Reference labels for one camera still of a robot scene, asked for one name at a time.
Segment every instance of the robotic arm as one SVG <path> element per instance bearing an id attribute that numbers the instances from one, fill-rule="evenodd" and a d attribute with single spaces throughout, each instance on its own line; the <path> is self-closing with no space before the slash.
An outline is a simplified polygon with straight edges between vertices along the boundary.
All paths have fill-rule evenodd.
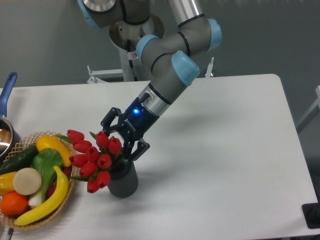
<path id="1" fill-rule="evenodd" d="M 124 21 L 141 34 L 137 26 L 150 19 L 148 0 L 79 0 L 79 3 L 101 27 L 111 21 Z M 140 35 L 135 44 L 138 59 L 153 79 L 124 113 L 113 107 L 101 121 L 105 134 L 121 135 L 122 157 L 129 161 L 137 160 L 149 149 L 150 145 L 143 139 L 145 132 L 199 75 L 200 68 L 190 57 L 215 48 L 222 40 L 220 26 L 214 19 L 205 18 L 200 0 L 169 0 L 169 3 L 179 32 L 164 38 Z M 103 17 L 112 10 L 111 18 Z M 117 124 L 111 125 L 116 117 Z"/>

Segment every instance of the pot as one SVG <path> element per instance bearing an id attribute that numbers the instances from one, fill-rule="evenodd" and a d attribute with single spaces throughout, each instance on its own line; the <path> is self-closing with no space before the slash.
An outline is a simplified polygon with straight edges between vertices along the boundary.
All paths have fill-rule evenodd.
<path id="1" fill-rule="evenodd" d="M 9 74 L 0 95 L 0 165 L 3 164 L 6 156 L 16 143 L 20 141 L 20 136 L 14 130 L 12 124 L 6 119 L 8 99 L 17 77 L 18 74 L 16 72 Z"/>
<path id="2" fill-rule="evenodd" d="M 124 161 L 110 172 L 111 180 L 107 187 L 118 198 L 127 198 L 138 188 L 138 176 L 133 161 Z"/>

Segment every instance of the blue joint cap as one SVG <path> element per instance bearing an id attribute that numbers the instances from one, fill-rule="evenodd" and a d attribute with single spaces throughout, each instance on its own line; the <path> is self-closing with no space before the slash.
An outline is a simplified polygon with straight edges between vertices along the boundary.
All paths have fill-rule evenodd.
<path id="1" fill-rule="evenodd" d="M 101 27 L 99 27 L 96 22 L 92 19 L 92 17 L 90 16 L 90 14 L 88 13 L 84 3 L 82 0 L 77 0 L 78 5 L 81 9 L 81 12 L 86 20 L 86 22 L 89 24 L 90 28 L 93 30 L 99 30 L 101 29 Z"/>
<path id="2" fill-rule="evenodd" d="M 172 66 L 184 85 L 190 86 L 200 73 L 200 67 L 183 51 L 177 51 L 171 57 Z"/>
<path id="3" fill-rule="evenodd" d="M 214 49 L 217 47 L 221 41 L 222 41 L 222 32 L 219 24 L 214 19 L 208 19 L 210 25 L 211 25 L 211 43 L 209 46 L 209 50 Z"/>
<path id="4" fill-rule="evenodd" d="M 138 56 L 138 58 L 140 59 L 140 61 L 142 62 L 142 53 L 144 51 L 144 48 L 145 46 L 147 45 L 147 43 L 151 40 L 151 39 L 154 39 L 154 38 L 159 38 L 158 36 L 156 35 L 152 35 L 152 34 L 149 34 L 149 35 L 145 35 L 143 36 L 139 41 L 138 43 L 136 44 L 136 47 L 135 47 L 135 52 Z"/>

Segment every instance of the orange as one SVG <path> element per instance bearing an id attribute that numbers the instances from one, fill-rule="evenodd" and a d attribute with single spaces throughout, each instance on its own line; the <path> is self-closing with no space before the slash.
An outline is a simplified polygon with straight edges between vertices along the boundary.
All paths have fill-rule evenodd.
<path id="1" fill-rule="evenodd" d="M 0 209 L 7 216 L 21 215 L 28 209 L 28 198 L 16 191 L 9 192 L 3 196 Z"/>

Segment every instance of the wicker basket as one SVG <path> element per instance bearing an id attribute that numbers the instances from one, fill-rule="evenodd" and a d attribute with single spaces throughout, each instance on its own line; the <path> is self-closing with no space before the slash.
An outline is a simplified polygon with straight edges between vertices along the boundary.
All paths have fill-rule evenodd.
<path id="1" fill-rule="evenodd" d="M 55 136 L 55 132 L 37 132 L 35 134 L 31 134 L 29 137 L 25 137 L 23 140 L 21 140 L 19 143 L 15 144 L 15 147 L 12 148 L 11 152 L 8 154 L 8 156 L 5 158 L 5 162 L 6 161 L 10 161 L 10 158 L 12 158 L 14 155 L 16 155 L 17 153 L 19 153 L 20 151 L 27 149 L 31 146 L 34 146 L 38 140 L 38 138 L 40 138 L 41 136 L 44 135 L 48 135 L 48 136 Z M 70 151 L 71 155 L 74 156 L 77 154 L 76 150 L 74 150 L 72 144 L 65 142 L 63 140 L 60 140 Z M 77 175 L 78 173 L 78 168 L 77 167 L 72 167 L 72 173 L 71 175 Z M 10 218 L 6 215 L 4 215 L 1 210 L 0 210 L 0 220 L 2 222 L 3 225 L 8 226 L 9 228 L 13 228 L 15 230 L 31 230 L 31 229 L 35 229 L 41 226 L 44 226 L 45 224 L 49 223 L 50 221 L 52 221 L 56 216 L 58 216 L 61 212 L 61 210 L 64 208 L 64 206 L 66 205 L 68 199 L 70 198 L 70 195 L 73 191 L 75 185 L 75 180 L 70 180 L 69 181 L 69 191 L 67 193 L 67 196 L 65 198 L 65 200 L 63 201 L 63 203 L 53 212 L 53 214 L 51 214 L 48 218 L 44 219 L 44 220 L 39 220 L 36 222 L 33 222 L 31 224 L 28 224 L 26 226 L 17 226 L 14 224 L 15 219 Z"/>

